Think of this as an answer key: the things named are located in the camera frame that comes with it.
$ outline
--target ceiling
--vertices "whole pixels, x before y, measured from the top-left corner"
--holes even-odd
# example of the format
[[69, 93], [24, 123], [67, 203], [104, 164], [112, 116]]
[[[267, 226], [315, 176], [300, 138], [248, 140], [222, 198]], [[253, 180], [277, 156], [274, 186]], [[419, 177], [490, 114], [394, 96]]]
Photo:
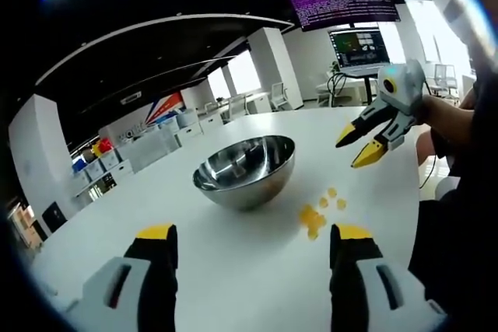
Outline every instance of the ceiling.
[[[13, 78], [2, 85], [4, 116], [7, 122], [12, 119], [33, 93], [53, 99], [70, 148], [136, 107], [199, 82], [193, 79], [226, 63], [208, 67], [201, 61], [246, 48], [234, 41], [263, 26], [284, 30], [296, 23], [288, 0], [7, 2], [12, 7], [7, 36], [12, 62], [7, 69]], [[205, 14], [212, 16], [185, 18]], [[160, 21], [147, 24], [152, 20]], [[123, 28], [130, 30], [116, 33]], [[74, 56], [57, 67], [70, 54]], [[139, 90], [140, 100], [119, 103]]]

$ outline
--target floor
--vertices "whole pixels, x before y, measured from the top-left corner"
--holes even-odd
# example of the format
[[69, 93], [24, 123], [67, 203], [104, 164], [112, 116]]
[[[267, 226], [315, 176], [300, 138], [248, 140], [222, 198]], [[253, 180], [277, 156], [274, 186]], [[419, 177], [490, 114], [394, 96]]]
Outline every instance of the floor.
[[[316, 100], [307, 100], [303, 103], [303, 107], [301, 108], [301, 110], [316, 109], [316, 108], [318, 108]], [[422, 134], [425, 131], [428, 131], [429, 129], [430, 129], [429, 126], [422, 125], [422, 126], [415, 126], [412, 129], [412, 131], [414, 131], [416, 133], [416, 136], [418, 137], [420, 134]], [[446, 158], [444, 159], [436, 158], [436, 163], [434, 164], [434, 157], [429, 157], [419, 167], [420, 186], [422, 186], [427, 177], [429, 177], [424, 187], [420, 190], [420, 200], [434, 199], [434, 193], [436, 191], [437, 184], [443, 178], [445, 178], [449, 172], [450, 169], [448, 167]]]

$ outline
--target robotic arm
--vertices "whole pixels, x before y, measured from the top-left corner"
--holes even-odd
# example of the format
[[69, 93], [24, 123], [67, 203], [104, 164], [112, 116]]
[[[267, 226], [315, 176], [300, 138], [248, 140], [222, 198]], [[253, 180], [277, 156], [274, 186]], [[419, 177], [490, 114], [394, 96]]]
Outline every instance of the robotic arm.
[[405, 134], [416, 123], [415, 113], [422, 102], [426, 76], [417, 60], [381, 68], [378, 74], [378, 96], [339, 136], [336, 147], [349, 145], [368, 134], [377, 125], [389, 124], [365, 145], [352, 161], [359, 168], [377, 162], [388, 150], [403, 144]]

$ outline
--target metal bowl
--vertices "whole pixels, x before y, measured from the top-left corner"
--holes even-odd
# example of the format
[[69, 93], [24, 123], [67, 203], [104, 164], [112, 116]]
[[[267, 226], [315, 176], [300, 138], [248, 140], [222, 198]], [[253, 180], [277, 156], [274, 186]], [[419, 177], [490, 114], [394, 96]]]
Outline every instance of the metal bowl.
[[273, 199], [294, 168], [292, 139], [269, 135], [238, 142], [204, 161], [194, 185], [211, 201], [247, 210]]

